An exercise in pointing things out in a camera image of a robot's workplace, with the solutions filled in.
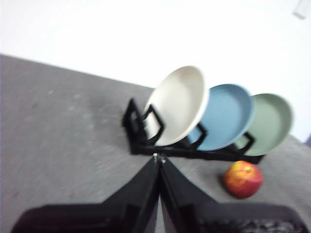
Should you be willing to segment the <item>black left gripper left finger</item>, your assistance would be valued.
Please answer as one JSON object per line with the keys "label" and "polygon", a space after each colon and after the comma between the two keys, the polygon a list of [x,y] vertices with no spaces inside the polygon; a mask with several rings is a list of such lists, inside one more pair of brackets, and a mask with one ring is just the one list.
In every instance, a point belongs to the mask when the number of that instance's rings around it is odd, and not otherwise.
{"label": "black left gripper left finger", "polygon": [[151,159],[100,203],[50,204],[25,211],[14,233],[142,233],[157,208],[160,161]]}

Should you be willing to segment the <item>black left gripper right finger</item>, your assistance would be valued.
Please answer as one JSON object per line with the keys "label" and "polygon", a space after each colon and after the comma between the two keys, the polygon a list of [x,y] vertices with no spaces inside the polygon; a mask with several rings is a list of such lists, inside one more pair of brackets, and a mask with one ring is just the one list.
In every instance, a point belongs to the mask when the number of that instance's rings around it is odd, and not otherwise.
{"label": "black left gripper right finger", "polygon": [[161,197],[178,233],[307,233],[292,208],[262,202],[220,203],[161,157]]}

